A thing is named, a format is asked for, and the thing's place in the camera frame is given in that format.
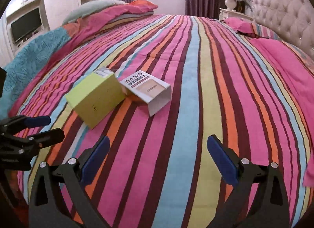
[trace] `light green pillow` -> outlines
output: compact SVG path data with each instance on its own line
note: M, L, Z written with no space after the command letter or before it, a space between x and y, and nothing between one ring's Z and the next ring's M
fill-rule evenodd
M121 0L95 0L82 4L78 9L72 11L63 21L62 26L71 22L76 22L78 18L84 18L91 14L98 13L104 9L115 6L125 5Z

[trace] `blue gripper pad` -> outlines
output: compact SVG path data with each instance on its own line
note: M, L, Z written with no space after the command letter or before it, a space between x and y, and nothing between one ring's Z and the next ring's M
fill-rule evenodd
M49 116L39 116L39 117L29 117L24 121L24 125L27 128L36 128L49 125L51 123L51 119Z
M94 151L90 154L89 158L85 162L81 169L81 180L80 185L85 187L90 185L94 177L97 174L102 162L110 149L110 140L108 137L104 137Z
M214 160L218 170L220 171L224 181L233 187L238 184L238 171L232 160L222 147L219 139L211 135L207 140L207 150Z

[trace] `striped pillow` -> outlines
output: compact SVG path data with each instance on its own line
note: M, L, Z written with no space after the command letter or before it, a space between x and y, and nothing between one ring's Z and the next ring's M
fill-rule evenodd
M271 29L250 20L230 17L225 20L225 23L233 30L251 38L269 38L274 40L281 40L281 38Z

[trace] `white nightstand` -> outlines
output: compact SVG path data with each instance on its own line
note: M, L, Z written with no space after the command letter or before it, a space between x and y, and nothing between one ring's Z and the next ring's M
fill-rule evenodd
M248 16L243 13L239 13L236 11L229 11L227 9L220 8L220 15L219 15L219 20L225 20L229 17L238 17L238 18L243 18L247 20L253 20L253 17Z

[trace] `teal blanket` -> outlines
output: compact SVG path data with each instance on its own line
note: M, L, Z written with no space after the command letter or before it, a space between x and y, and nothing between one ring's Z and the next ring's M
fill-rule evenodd
M63 47L70 36L64 28L49 31L32 40L4 67L7 77L0 98L0 120L8 117L13 103L36 74L47 64L51 55Z

